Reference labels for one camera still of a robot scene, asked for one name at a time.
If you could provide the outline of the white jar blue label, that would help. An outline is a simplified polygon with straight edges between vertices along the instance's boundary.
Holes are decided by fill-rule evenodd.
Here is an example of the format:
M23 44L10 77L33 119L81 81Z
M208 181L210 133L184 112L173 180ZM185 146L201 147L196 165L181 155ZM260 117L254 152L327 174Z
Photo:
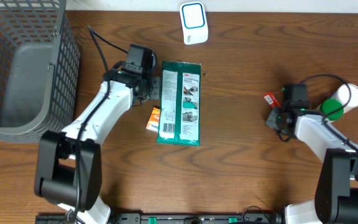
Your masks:
M341 85L331 96L344 105L344 113L358 107L358 86L348 83Z

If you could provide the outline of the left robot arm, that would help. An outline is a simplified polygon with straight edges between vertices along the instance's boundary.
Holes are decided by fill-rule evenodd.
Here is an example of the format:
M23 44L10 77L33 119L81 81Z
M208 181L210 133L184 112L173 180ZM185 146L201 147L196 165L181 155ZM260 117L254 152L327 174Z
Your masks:
M100 197L101 146L135 100L157 100L160 77L111 69L98 94L71 124L39 141L34 193L66 210L63 223L107 223L111 208Z

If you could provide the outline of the green 3M pouch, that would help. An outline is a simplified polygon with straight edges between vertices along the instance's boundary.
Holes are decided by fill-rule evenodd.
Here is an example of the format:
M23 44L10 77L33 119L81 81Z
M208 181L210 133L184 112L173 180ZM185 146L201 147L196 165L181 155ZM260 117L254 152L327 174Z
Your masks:
M163 61L157 142L200 145L201 65Z

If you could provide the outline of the small orange box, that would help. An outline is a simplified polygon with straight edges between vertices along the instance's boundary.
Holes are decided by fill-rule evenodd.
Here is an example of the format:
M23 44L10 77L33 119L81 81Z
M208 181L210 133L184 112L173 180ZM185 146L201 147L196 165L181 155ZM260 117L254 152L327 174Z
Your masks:
M159 123L160 123L160 108L154 107L145 128L146 130L157 133L159 128Z

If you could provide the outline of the red snack packet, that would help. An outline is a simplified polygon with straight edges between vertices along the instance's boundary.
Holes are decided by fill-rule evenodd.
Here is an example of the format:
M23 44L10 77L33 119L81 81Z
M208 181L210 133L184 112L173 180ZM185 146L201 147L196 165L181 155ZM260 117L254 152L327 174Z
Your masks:
M267 101L267 103L269 104L269 107L271 107L271 109L273 109L275 107L281 108L281 104L278 102L278 100L276 99L276 97L274 96L274 94L272 92L266 93L264 95L264 99Z

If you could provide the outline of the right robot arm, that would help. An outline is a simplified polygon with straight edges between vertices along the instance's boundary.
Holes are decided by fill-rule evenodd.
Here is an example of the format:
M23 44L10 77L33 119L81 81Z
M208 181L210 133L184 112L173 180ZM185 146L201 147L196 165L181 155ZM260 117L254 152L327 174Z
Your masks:
M284 207L276 223L358 223L358 145L317 110L275 107L266 125L305 143L322 162L314 199Z

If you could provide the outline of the green lid Knorr jar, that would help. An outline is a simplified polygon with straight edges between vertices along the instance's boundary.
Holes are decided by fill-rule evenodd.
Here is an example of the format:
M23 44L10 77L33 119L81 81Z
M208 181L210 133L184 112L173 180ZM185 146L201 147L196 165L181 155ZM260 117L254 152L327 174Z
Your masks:
M342 103L334 98L327 99L317 109L327 115L327 119L331 122L339 120L344 114Z

